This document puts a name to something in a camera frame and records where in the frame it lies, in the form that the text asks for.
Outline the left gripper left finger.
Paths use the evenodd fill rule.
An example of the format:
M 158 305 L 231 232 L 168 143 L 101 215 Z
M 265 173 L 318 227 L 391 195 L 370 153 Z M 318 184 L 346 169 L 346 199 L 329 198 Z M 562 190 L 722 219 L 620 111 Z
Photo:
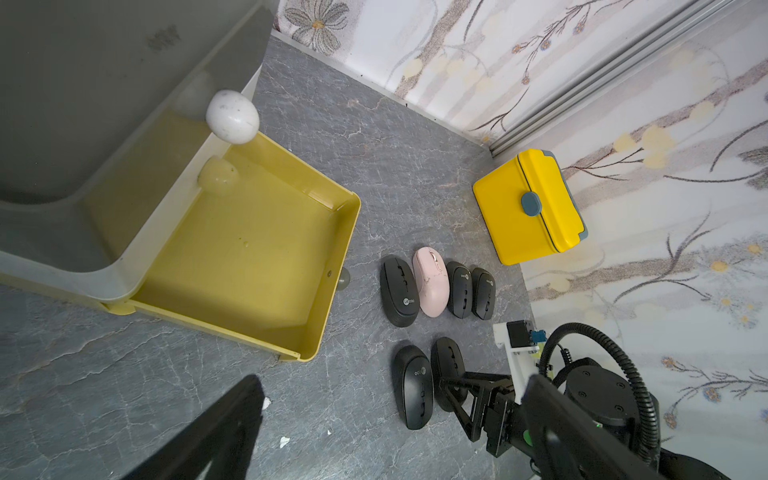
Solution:
M 247 375 L 127 479 L 244 479 L 262 424 L 265 395 Z

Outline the pink computer mouse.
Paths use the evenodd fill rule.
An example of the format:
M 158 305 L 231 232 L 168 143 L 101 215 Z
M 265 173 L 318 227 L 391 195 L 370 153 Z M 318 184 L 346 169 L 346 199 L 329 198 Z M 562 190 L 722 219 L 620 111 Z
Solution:
M 445 262 L 431 247 L 418 249 L 412 259 L 420 308 L 430 318 L 439 317 L 446 309 L 450 284 Z

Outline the black computer mouse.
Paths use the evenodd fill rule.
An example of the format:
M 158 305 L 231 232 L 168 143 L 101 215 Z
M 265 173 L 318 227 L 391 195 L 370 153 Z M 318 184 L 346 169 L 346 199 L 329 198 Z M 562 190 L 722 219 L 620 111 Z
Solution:
M 458 344 L 448 337 L 438 338 L 431 348 L 431 368 L 434 382 L 434 399 L 446 412 L 453 407 L 448 394 L 440 387 L 440 380 L 458 378 L 465 373 L 465 365 Z
M 430 360 L 417 346 L 404 345 L 394 355 L 391 378 L 401 420 L 409 430 L 422 429 L 434 408 Z
M 470 270 L 457 261 L 446 265 L 449 279 L 447 309 L 457 318 L 466 318 L 471 313 L 473 285 Z
M 490 320 L 493 316 L 496 302 L 496 281 L 493 275 L 481 268 L 471 271 L 473 300 L 472 312 L 481 320 Z
M 399 328 L 412 325 L 420 310 L 420 299 L 408 263 L 395 255 L 386 256 L 381 264 L 380 285 L 387 319 Z

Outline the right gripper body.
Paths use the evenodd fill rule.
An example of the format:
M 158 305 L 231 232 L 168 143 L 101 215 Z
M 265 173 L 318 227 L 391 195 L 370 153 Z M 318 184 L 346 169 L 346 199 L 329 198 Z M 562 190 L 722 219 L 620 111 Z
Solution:
M 522 407 L 515 401 L 516 392 L 511 380 L 493 382 L 490 396 L 484 406 L 482 427 L 487 435 L 486 451 L 500 457 L 514 448 L 529 458 L 533 446 Z

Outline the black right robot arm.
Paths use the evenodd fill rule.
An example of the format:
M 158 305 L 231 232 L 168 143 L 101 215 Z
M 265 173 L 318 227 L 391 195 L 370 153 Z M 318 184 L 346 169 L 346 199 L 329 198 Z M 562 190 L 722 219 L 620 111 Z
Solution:
M 514 449 L 541 479 L 721 479 L 662 446 L 659 406 L 627 353 L 599 329 L 529 321 L 494 327 L 510 374 L 466 369 L 458 344 L 432 346 L 434 394 L 472 442 L 500 457 Z

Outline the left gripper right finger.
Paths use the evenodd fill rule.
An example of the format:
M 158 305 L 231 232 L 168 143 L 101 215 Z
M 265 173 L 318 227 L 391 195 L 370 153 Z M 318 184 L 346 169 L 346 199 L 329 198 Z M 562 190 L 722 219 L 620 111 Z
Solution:
M 618 442 L 539 374 L 529 378 L 522 413 L 543 479 L 658 479 L 660 475 Z

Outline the yellow bottom drawer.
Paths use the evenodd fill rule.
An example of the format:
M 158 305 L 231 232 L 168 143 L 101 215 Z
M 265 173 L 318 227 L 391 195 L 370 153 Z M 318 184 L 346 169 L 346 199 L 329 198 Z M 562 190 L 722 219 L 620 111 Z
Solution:
M 310 361 L 360 198 L 265 135 L 224 158 L 239 173 L 234 188 L 199 194 L 138 290 L 107 310 L 142 311 Z

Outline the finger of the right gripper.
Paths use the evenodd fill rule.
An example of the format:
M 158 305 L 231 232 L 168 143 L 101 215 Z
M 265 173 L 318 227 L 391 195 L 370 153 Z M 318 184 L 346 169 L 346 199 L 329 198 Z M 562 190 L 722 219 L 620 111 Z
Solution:
M 470 392 L 474 397 L 470 413 L 465 411 L 457 397 L 449 389 L 441 389 L 441 394 L 444 397 L 444 402 L 448 406 L 447 411 L 454 413 L 467 438 L 471 442 L 478 441 L 483 430 L 486 394 L 482 392 Z
M 442 377 L 441 389 L 494 390 L 513 389 L 513 381 L 509 375 L 482 372 L 464 372 L 462 375 Z

